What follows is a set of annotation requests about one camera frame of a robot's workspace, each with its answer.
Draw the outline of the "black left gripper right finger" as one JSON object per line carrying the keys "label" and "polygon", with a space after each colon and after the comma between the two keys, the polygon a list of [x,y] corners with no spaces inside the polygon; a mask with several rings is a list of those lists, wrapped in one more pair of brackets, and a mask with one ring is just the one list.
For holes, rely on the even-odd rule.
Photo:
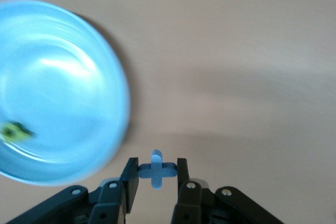
{"label": "black left gripper right finger", "polygon": [[177,159],[178,198],[171,223],[282,223],[277,217],[235,187],[214,193],[188,172],[187,159]]}

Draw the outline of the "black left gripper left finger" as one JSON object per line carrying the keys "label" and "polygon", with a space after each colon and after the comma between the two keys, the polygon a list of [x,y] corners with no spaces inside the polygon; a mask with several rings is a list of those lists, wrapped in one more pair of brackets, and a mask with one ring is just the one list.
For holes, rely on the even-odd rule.
{"label": "black left gripper left finger", "polygon": [[118,178],[98,188],[65,188],[8,223],[125,223],[137,192],[139,159],[130,158]]}

